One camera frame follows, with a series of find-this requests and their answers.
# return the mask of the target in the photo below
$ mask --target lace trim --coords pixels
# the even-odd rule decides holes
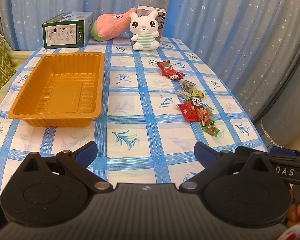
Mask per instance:
[[[264,134],[268,137],[268,139],[269,139],[275,146],[280,147],[280,148],[283,148],[283,146],[280,146],[280,145],[276,144],[275,141],[269,136],[269,134],[268,134],[268,133],[266,132],[266,130],[263,128],[262,119],[263,119],[263,117],[261,118],[261,128],[262,128]]]

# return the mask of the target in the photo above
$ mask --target orange plastic tray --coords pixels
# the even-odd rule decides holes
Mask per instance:
[[[31,126],[86,127],[101,115],[104,53],[43,56],[18,93],[8,118]]]

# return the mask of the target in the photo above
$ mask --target blue checkered tablecloth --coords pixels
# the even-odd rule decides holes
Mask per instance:
[[[8,111],[40,57],[49,53],[105,52],[102,115],[86,128],[31,127],[7,118]],[[220,129],[217,138],[186,122],[177,104],[179,81],[161,76],[158,61],[170,60],[176,71],[206,93],[204,104]],[[167,183],[177,186],[204,169],[194,157],[202,141],[217,151],[238,145],[266,148],[246,113],[225,84],[181,40],[161,38],[159,49],[134,51],[127,34],[107,41],[90,39],[85,48],[38,49],[15,75],[0,105],[0,192],[28,152],[42,156],[76,150],[94,140],[98,157],[88,167],[117,182]]]

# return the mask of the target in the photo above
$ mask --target pink plush toy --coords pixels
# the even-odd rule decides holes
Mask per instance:
[[[129,15],[137,12],[136,8],[131,8],[124,14],[103,14],[95,20],[91,29],[91,34],[96,41],[107,41],[118,35],[130,26]]]

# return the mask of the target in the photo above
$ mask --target sofa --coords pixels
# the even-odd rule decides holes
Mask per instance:
[[[21,65],[25,62],[25,60],[31,56],[33,51],[15,51],[12,50],[12,48],[9,46],[9,44],[5,41],[7,54],[11,63],[11,67],[15,69],[16,71],[21,67]],[[12,80],[14,79],[14,76],[10,78],[10,80],[1,88],[0,90],[0,104],[2,100],[4,99],[6,92],[8,90],[8,87],[10,86]]]

